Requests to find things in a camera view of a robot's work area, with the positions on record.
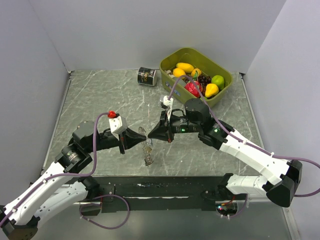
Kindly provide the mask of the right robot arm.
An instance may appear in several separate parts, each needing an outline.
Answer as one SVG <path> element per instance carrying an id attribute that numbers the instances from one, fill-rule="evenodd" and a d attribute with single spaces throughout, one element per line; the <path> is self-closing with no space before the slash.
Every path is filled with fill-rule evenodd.
<path id="1" fill-rule="evenodd" d="M 209 147 L 241 160 L 257 172 L 258 176 L 228 174 L 218 193 L 223 199 L 233 195 L 268 198 L 281 207 L 289 207 L 302 177 L 302 163 L 298 160 L 275 158 L 244 138 L 227 123 L 215 120 L 210 108 L 199 98 L 189 99 L 182 116 L 173 113 L 173 99 L 167 95 L 160 99 L 163 111 L 158 124 L 148 138 L 171 143 L 175 134 L 197 133 L 199 140 Z"/>

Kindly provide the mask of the round metal key ring disc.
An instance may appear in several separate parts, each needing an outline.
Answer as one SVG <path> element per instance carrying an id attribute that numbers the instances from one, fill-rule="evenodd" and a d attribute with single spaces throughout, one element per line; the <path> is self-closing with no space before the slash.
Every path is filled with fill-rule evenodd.
<path id="1" fill-rule="evenodd" d="M 151 157 L 152 152 L 151 153 L 147 152 L 147 148 L 152 149 L 152 145 L 148 143 L 149 138 L 147 137 L 147 131 L 142 126 L 138 128 L 138 133 L 146 137 L 146 140 L 141 142 L 141 144 L 142 144 L 142 151 L 144 153 L 144 162 L 145 162 L 145 165 L 148 167 L 154 162 Z"/>

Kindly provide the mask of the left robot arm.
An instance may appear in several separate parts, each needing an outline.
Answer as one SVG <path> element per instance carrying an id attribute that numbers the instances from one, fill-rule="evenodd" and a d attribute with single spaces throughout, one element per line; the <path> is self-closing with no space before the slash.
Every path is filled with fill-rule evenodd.
<path id="1" fill-rule="evenodd" d="M 19 197 L 0 207 L 0 227 L 8 239 L 30 240 L 41 225 L 68 206 L 98 197 L 98 182 L 81 172 L 92 162 L 93 150 L 119 148 L 124 154 L 147 139 L 128 127 L 113 133 L 119 121 L 110 122 L 111 128 L 102 133 L 93 121 L 81 122 L 45 173 Z"/>

